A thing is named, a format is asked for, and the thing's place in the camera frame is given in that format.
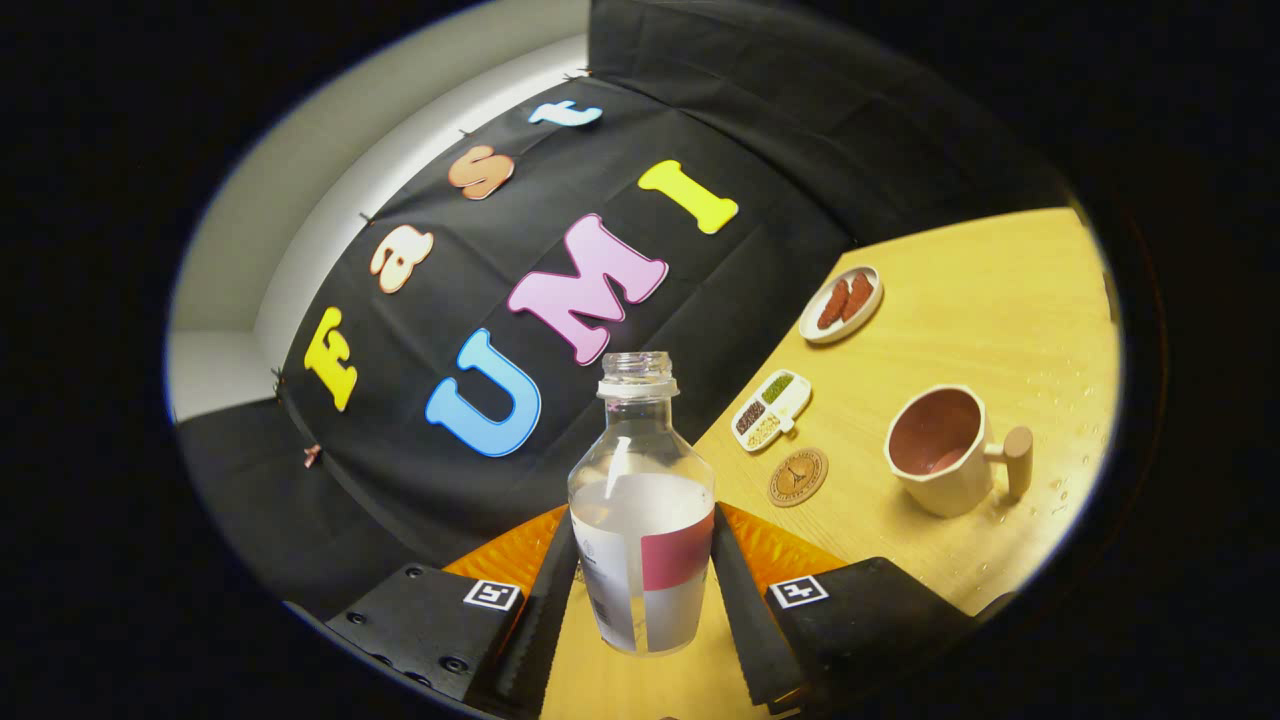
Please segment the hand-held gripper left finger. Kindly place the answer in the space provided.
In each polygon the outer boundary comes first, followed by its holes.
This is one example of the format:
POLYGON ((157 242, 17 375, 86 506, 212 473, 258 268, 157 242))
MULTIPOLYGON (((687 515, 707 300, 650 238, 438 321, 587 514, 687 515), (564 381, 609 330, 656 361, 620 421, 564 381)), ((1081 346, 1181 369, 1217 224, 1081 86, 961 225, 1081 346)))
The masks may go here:
POLYGON ((562 505, 444 568, 396 569, 325 626, 452 703, 536 719, 577 565, 562 505))

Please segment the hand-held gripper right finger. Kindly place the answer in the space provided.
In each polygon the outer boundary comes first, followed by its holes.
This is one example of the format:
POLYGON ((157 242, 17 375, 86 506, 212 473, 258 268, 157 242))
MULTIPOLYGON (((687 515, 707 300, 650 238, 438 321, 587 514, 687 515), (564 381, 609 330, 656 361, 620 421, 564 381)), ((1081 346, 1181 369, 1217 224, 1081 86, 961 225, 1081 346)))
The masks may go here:
POLYGON ((846 707, 977 626, 888 559, 845 562, 724 502, 712 559, 748 693, 773 712, 846 707))

